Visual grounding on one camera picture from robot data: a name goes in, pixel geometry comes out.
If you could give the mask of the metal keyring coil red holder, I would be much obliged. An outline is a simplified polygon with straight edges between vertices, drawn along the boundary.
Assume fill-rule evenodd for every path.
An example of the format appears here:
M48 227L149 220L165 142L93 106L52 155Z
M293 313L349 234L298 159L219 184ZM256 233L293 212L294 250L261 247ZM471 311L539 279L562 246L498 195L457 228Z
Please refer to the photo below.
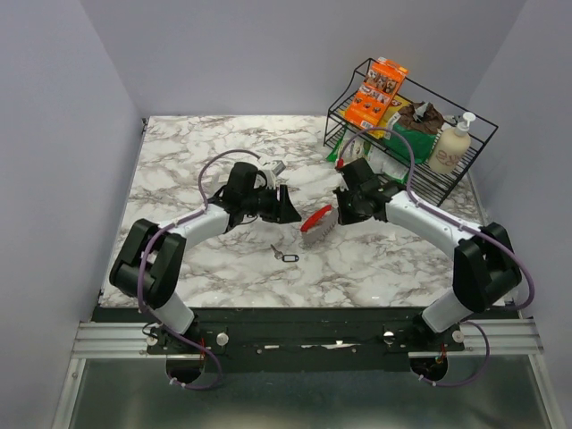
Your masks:
M302 247L311 248L324 239L338 224L336 206L327 205L310 215L300 227Z

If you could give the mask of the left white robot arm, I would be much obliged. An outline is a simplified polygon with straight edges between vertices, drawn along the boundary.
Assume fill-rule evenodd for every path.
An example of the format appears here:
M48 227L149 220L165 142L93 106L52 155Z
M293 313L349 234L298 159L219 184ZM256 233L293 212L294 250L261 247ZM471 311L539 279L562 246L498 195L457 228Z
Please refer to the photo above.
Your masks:
M207 200L208 207L178 221L137 220L114 260L109 282L137 299L166 328L168 343L178 352L192 351L198 331L194 312L176 293L184 254L201 242L224 235L246 218L267 223L297 223L301 216L290 201L288 187L278 185L282 161L258 168L237 162L228 180Z

